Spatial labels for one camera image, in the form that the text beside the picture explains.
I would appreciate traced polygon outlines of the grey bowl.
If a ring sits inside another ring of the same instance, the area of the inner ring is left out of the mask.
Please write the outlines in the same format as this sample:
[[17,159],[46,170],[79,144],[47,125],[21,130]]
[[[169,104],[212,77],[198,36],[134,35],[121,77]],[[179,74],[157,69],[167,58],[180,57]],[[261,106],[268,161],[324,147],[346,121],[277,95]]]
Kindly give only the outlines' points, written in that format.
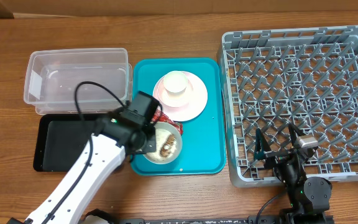
[[144,157],[154,164],[169,164],[181,153],[183,141],[181,134],[172,124],[157,122],[155,125],[155,152],[148,152]]

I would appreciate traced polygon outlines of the red snack wrapper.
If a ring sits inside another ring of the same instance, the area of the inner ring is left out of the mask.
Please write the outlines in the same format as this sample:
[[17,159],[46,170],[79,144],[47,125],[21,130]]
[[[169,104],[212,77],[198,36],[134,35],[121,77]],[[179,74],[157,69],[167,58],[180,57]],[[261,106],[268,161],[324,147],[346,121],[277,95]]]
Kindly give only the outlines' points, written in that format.
[[159,109],[156,110],[156,112],[152,118],[152,122],[155,122],[155,121],[171,124],[179,131],[179,133],[181,135],[183,134],[183,125],[179,122],[171,120],[165,113],[163,113]]

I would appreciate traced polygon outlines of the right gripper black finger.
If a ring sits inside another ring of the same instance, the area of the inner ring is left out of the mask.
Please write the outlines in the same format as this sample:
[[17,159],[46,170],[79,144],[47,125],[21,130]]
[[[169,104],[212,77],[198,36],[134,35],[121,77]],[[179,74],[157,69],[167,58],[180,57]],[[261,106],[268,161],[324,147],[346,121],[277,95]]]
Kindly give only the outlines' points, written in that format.
[[288,123],[288,131],[290,134],[292,146],[297,146],[298,145],[298,143],[296,142],[297,138],[299,136],[304,136],[305,133],[302,130],[300,130],[298,127],[296,127],[293,123]]
[[262,134],[260,128],[256,129],[255,132],[255,149],[254,149],[254,159],[255,160],[263,160],[265,159],[265,153],[270,152],[271,148]]

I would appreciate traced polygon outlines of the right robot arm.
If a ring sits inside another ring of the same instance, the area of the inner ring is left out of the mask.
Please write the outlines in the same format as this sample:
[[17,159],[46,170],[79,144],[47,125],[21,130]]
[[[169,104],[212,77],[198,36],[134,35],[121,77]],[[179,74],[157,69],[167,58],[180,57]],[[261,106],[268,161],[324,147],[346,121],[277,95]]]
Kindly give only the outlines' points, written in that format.
[[[330,224],[327,216],[332,183],[322,177],[307,177],[303,164],[313,157],[318,141],[294,124],[288,125],[292,147],[283,151],[271,150],[261,129],[255,132],[254,159],[264,161],[264,169],[273,170],[284,185],[284,191],[266,202],[253,219],[254,223]],[[290,208],[283,208],[277,216],[263,216],[264,209],[282,195],[288,195]]]

